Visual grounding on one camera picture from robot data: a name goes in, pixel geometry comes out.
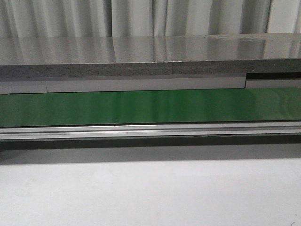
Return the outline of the green conveyor belt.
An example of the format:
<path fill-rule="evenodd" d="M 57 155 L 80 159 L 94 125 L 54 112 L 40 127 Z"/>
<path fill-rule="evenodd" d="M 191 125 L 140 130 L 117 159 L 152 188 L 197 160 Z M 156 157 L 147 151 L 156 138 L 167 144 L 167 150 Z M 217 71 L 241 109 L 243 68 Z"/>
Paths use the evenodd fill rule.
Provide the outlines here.
<path fill-rule="evenodd" d="M 2 127 L 300 118 L 300 88 L 72 92 L 0 97 Z"/>

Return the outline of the white pleated curtain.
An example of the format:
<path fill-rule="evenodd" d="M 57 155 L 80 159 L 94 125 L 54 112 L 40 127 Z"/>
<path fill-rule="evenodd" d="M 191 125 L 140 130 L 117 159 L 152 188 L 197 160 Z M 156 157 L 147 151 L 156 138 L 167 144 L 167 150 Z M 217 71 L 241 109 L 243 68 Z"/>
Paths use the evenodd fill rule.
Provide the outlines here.
<path fill-rule="evenodd" d="M 3 38 L 300 31 L 298 0 L 3 0 L 0 3 Z"/>

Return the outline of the aluminium conveyor front rail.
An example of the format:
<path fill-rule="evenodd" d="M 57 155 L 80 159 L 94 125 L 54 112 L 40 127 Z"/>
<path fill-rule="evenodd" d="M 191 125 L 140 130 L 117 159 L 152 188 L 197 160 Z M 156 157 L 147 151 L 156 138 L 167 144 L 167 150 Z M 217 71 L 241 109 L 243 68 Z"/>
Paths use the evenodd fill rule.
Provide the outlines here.
<path fill-rule="evenodd" d="M 299 134 L 300 121 L 1 128 L 1 140 Z"/>

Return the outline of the grey conveyor back rail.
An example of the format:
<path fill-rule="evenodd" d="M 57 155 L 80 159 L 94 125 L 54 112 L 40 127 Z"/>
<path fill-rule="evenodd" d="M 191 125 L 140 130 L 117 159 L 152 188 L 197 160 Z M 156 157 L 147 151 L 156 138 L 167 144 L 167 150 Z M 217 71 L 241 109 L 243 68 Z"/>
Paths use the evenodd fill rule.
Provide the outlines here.
<path fill-rule="evenodd" d="M 300 72 L 7 78 L 1 94 L 300 87 Z"/>

